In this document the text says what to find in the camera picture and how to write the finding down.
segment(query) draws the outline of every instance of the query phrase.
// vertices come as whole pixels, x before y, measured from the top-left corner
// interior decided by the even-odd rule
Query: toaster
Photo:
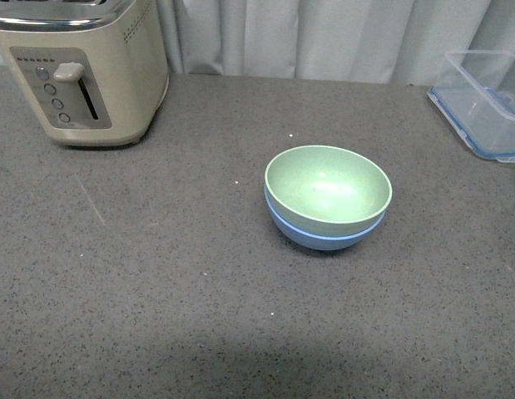
[[[154,0],[0,0],[0,52],[64,145],[139,142],[168,88]]]

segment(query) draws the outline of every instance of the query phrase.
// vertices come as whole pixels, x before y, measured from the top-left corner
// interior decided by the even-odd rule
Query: toaster slot
[[[94,104],[92,103],[91,96],[89,96],[89,91],[87,91],[87,88],[85,87],[85,82],[83,81],[82,77],[80,77],[80,79],[77,81],[77,84],[79,85],[80,90],[82,91],[83,98],[85,99],[87,107],[91,112],[92,119],[98,121],[97,110],[95,109]]]

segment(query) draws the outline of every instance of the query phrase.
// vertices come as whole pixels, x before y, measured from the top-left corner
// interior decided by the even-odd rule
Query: gray countertop
[[[173,75],[140,144],[84,150],[0,67],[0,397],[515,397],[515,167],[426,90]],[[307,144],[393,183],[354,247],[268,213]]]

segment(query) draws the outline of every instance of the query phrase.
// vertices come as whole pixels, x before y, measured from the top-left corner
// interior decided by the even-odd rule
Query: curtain
[[[515,53],[515,0],[156,0],[171,70],[432,85],[448,51]]]

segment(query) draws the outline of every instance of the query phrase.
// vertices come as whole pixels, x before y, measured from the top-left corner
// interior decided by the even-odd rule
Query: stacked bowls
[[[272,219],[290,239],[311,249],[343,249],[381,222],[392,185],[374,162],[327,145],[295,147],[265,172]]]

